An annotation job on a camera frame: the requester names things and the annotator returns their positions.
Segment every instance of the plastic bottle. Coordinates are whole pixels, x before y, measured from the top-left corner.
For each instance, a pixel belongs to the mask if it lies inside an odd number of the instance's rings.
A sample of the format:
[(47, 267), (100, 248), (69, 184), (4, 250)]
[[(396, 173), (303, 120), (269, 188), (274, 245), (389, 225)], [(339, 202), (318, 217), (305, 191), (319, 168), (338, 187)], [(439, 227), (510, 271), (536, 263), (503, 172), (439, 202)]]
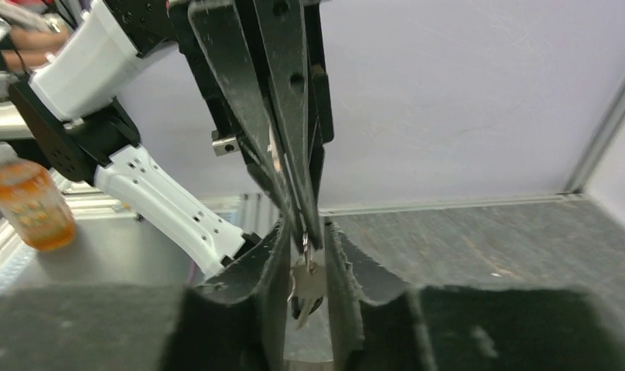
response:
[(48, 170), (0, 142), (0, 210), (28, 246), (40, 251), (73, 240), (76, 223)]

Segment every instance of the bottle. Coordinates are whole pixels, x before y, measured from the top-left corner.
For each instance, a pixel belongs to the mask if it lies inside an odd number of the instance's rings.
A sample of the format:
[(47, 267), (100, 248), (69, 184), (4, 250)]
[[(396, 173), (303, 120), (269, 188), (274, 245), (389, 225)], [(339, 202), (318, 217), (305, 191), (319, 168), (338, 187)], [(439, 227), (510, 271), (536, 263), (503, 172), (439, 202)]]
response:
[(48, 170), (0, 142), (0, 210), (23, 242), (39, 251), (67, 245), (76, 223)]

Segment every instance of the white robotic arm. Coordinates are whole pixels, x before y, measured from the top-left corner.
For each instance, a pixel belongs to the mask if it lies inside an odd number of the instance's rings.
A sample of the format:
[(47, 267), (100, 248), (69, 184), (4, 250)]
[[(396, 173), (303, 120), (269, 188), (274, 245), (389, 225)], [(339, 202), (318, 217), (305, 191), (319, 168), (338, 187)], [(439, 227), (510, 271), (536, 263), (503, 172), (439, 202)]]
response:
[[(54, 167), (128, 204), (209, 277), (250, 242), (242, 229), (222, 220), (162, 170), (114, 102), (120, 88), (155, 60), (151, 56), (141, 56), (103, 0), (93, 0), (67, 44), (29, 81), (13, 85), (10, 97)], [(56, 128), (78, 118), (84, 124), (66, 136)]]

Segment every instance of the gray floor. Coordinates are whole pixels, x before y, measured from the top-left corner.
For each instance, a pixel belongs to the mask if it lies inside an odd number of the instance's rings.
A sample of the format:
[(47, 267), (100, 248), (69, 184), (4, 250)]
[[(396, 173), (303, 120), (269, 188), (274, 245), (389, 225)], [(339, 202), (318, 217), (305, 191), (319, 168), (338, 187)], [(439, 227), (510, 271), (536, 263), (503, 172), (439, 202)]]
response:
[[(341, 216), (357, 246), (417, 285), (579, 285), (625, 324), (625, 231), (587, 201)], [(330, 359), (327, 322), (290, 331), (286, 355)]]

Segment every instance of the orange bottle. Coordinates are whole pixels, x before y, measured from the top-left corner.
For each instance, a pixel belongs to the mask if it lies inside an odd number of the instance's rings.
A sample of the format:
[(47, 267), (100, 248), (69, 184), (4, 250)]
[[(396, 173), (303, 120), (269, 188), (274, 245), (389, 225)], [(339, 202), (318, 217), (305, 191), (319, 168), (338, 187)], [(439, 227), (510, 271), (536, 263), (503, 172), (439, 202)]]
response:
[(73, 240), (76, 223), (48, 170), (0, 142), (0, 210), (28, 246), (40, 251)]

